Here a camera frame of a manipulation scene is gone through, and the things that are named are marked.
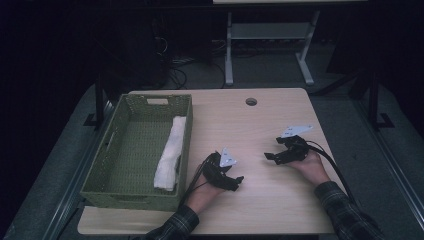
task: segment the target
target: wooden table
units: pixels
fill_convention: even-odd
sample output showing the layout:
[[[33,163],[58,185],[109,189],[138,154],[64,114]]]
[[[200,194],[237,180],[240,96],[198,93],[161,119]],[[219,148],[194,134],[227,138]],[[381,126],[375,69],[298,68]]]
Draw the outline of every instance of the wooden table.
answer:
[[[312,185],[296,170],[266,160],[264,152],[284,150],[276,142],[287,126],[312,125],[300,134],[319,143],[330,155],[328,143],[303,89],[221,89],[134,92],[192,94],[193,129],[187,186],[196,167],[212,152],[227,147],[238,163],[230,177],[244,176],[236,192],[221,194],[200,215],[193,234],[321,234],[332,226]],[[257,105],[249,106],[246,99]],[[323,158],[331,179],[341,186]],[[172,213],[85,207],[78,231],[86,235],[144,234],[161,226]]]

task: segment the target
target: plaid sleeve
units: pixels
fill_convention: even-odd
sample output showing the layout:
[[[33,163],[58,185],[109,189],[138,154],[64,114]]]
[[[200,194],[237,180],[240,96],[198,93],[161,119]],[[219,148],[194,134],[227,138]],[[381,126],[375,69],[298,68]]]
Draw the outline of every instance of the plaid sleeve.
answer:
[[[337,183],[322,183],[315,195],[330,216],[339,239],[384,239],[374,220],[352,204]]]
[[[148,232],[142,239],[187,239],[198,224],[197,214],[183,205],[160,228]]]

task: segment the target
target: fabric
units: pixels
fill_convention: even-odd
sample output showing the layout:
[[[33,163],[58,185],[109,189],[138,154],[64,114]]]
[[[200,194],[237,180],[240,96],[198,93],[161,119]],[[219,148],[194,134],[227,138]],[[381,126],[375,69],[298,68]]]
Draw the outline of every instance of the fabric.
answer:
[[[183,240],[187,239],[199,224],[199,218],[191,208],[183,205],[162,227],[147,233],[143,240]]]
[[[315,189],[315,195],[330,216],[339,240],[384,239],[377,224],[350,203],[337,183],[325,182],[319,185]],[[142,239],[187,239],[198,224],[199,218],[196,213],[189,207],[182,206],[162,227],[149,232]]]
[[[340,240],[384,239],[374,220],[352,204],[337,183],[322,183],[315,189],[315,195],[330,216]]]
[[[154,187],[173,191],[177,179],[176,168],[183,148],[186,117],[174,117],[171,133],[156,168]]]

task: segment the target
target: black cable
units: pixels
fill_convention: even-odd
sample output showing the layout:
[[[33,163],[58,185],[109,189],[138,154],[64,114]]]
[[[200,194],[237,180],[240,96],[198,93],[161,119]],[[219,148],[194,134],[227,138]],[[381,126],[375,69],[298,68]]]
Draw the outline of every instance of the black cable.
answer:
[[[325,150],[324,150],[324,148],[323,147],[321,147],[321,145],[319,145],[318,143],[316,143],[316,142],[314,142],[314,141],[306,141],[306,142],[309,142],[309,143],[313,143],[313,144],[315,144],[315,145],[317,145],[322,151],[324,151],[325,152]]]
[[[249,53],[249,49],[253,49],[254,50],[253,53]],[[235,48],[232,56],[234,58],[253,58],[253,57],[262,55],[264,53],[265,53],[264,49],[262,51],[260,51],[259,48],[257,48],[257,47],[252,47],[252,46],[247,45],[243,49],[241,47]]]
[[[209,181],[206,181],[206,182],[200,184],[199,186],[193,188],[193,190],[191,190],[191,192],[194,192],[196,189],[200,188],[201,186],[205,185],[206,183],[209,183]]]
[[[344,177],[343,177],[342,173],[340,172],[339,168],[337,167],[337,165],[336,165],[336,163],[334,162],[334,160],[330,157],[330,155],[328,155],[325,151],[323,151],[323,150],[321,150],[321,149],[318,149],[318,148],[316,148],[316,147],[314,147],[314,146],[310,146],[310,145],[308,145],[308,147],[309,147],[309,149],[311,149],[311,150],[313,150],[313,151],[315,151],[315,152],[317,152],[317,153],[321,154],[322,156],[324,156],[324,157],[328,160],[328,162],[329,162],[329,163],[331,164],[331,166],[334,168],[334,171],[336,171],[336,174],[337,174],[337,176],[339,177],[340,181],[342,182],[342,185],[343,185],[343,187],[344,187],[344,188],[345,188],[345,190],[346,190],[346,193],[347,193],[347,196],[349,197],[349,200],[350,200],[353,204],[357,205],[356,200],[355,200],[355,198],[353,197],[353,194],[352,194],[352,192],[350,191],[350,188],[349,188],[349,186],[347,185],[346,180],[344,179]]]
[[[186,192],[184,193],[183,197],[181,198],[180,203],[178,204],[178,207],[181,207],[182,205],[184,205],[185,201],[188,199],[190,194],[194,191],[194,189],[195,189],[194,185],[196,184],[197,180],[199,180],[199,177],[200,177],[200,175],[202,174],[202,171],[203,171],[203,167],[205,166],[206,161],[208,159],[209,158],[207,158],[205,161],[203,161],[203,163],[198,168],[197,172],[194,174],[193,180],[191,181]]]
[[[203,61],[199,61],[199,60],[193,59],[193,60],[190,60],[190,61],[187,61],[187,62],[174,64],[174,66],[173,66],[171,69],[175,69],[175,70],[178,70],[178,71],[180,71],[181,73],[183,73],[183,74],[185,75],[185,82],[186,82],[186,81],[187,81],[187,75],[186,75],[183,71],[179,70],[178,68],[179,68],[179,67],[186,66],[186,65],[189,65],[189,64],[193,64],[193,63],[203,63],[203,64],[208,64],[208,63],[205,63],[205,62],[203,62]],[[222,77],[223,77],[223,84],[221,85],[220,89],[224,89],[225,84],[226,84],[226,81],[225,81],[225,72],[224,72],[224,70],[221,68],[221,66],[219,66],[218,64],[216,64],[216,63],[214,63],[214,62],[211,62],[211,63],[209,63],[209,64],[210,64],[210,65],[212,65],[212,66],[217,67],[217,68],[218,68],[218,70],[221,72]]]
[[[187,87],[185,86],[185,84],[187,83],[187,74],[184,71],[182,71],[180,69],[176,69],[176,68],[171,68],[170,70],[174,71],[174,75],[172,75],[172,73],[170,73],[169,77],[175,83],[176,90],[180,90],[181,88],[187,89]],[[176,72],[179,72],[184,76],[184,80],[183,80],[182,83],[180,82],[180,79],[178,78],[178,75],[177,75]]]

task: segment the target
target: hand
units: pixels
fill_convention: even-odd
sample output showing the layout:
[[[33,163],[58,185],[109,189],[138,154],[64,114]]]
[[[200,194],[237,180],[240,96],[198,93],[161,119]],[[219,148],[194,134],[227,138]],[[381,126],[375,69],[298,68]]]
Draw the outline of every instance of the hand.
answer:
[[[321,183],[331,181],[321,162],[321,157],[315,151],[309,150],[303,161],[294,161],[286,165],[296,168],[315,187]]]
[[[207,183],[203,174],[200,175],[194,188],[195,190],[188,197],[186,205],[197,215],[199,215],[209,205],[209,203],[215,199],[216,196],[225,192],[224,189],[214,187],[210,183]]]

